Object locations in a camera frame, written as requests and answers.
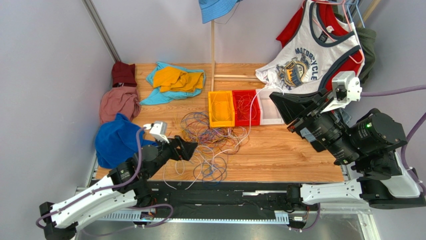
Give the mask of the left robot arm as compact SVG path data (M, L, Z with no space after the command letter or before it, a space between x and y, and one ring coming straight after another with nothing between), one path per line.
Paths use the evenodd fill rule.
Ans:
M156 201L148 180L169 160L189 161L197 147L197 142L178 135L155 145L139 145L132 157L91 187L59 203L42 203L36 225L47 240L70 240L87 225L115 211L154 208Z

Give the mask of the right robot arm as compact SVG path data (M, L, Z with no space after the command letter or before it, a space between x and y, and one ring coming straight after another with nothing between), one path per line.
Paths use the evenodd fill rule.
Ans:
M358 178L341 183L291 184L286 190L288 205L360 201L382 210L426 205L426 192L397 152L408 143L403 126L389 115L373 108L349 126L338 110L328 110L331 92L272 92L269 98L290 132L309 131L331 153L336 166L350 165L359 173Z

